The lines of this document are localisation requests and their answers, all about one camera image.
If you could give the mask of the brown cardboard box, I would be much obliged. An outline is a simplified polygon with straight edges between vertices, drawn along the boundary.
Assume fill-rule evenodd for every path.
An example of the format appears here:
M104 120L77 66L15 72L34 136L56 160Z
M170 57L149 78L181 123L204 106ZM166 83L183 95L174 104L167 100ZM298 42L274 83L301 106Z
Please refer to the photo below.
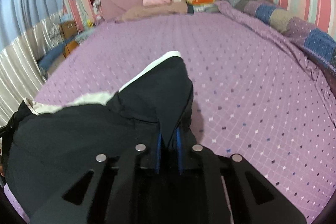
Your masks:
M76 22L74 20L69 20L60 24L62 28L64 39L73 38L78 34Z

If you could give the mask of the black and white large garment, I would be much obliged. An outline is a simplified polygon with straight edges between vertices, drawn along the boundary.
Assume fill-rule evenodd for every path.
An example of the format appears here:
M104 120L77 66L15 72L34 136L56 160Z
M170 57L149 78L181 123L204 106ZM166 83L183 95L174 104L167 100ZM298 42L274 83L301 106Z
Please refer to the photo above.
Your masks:
M97 155L139 143L182 155L191 132L193 83L181 54L165 53L105 103L37 113L22 102L6 125L1 160L7 185L31 217Z

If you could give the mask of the blue cloth on floor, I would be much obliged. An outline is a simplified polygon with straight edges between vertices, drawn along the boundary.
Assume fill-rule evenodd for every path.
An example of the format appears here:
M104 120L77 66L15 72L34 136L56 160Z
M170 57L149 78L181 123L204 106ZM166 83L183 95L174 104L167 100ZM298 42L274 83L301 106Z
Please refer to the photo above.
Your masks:
M64 48L73 39L66 39L57 46L49 50L41 59L37 61L40 70L48 70L52 63L64 52Z

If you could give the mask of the blue and cream curtain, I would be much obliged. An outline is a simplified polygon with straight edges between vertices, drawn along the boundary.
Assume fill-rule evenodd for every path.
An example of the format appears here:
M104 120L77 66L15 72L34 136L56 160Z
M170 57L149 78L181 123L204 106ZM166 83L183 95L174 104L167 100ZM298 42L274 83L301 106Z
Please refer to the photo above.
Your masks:
M1 125L44 84L37 61L51 49L49 29L63 0L1 0Z

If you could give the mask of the purple patterned bed sheet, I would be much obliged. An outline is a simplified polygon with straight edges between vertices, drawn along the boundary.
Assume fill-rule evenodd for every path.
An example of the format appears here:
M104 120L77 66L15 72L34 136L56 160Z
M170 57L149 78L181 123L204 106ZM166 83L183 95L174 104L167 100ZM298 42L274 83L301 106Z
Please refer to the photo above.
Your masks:
M105 103L170 51L194 95L191 132L215 155L242 155L314 223L335 191L335 98L322 72L284 36L241 13L107 23L58 67L37 113ZM136 223L184 223L178 156L161 151L157 202Z

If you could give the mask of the brown flat pillow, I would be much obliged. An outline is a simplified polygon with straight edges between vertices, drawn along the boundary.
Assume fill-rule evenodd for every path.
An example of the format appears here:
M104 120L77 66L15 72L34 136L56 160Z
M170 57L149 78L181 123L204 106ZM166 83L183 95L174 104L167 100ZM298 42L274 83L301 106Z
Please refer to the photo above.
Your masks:
M187 12L188 5L185 2L174 2L169 5L153 7L135 6L127 10L123 15L118 16L114 21L128 22L161 15L187 14Z

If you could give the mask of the patchwork purple blue quilt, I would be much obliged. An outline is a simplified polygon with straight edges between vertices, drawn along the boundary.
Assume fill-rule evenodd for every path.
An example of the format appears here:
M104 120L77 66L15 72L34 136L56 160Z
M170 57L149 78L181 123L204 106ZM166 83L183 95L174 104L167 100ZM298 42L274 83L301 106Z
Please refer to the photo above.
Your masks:
M293 15L271 0L221 0L276 30L302 57L319 69L335 94L335 40L316 25Z

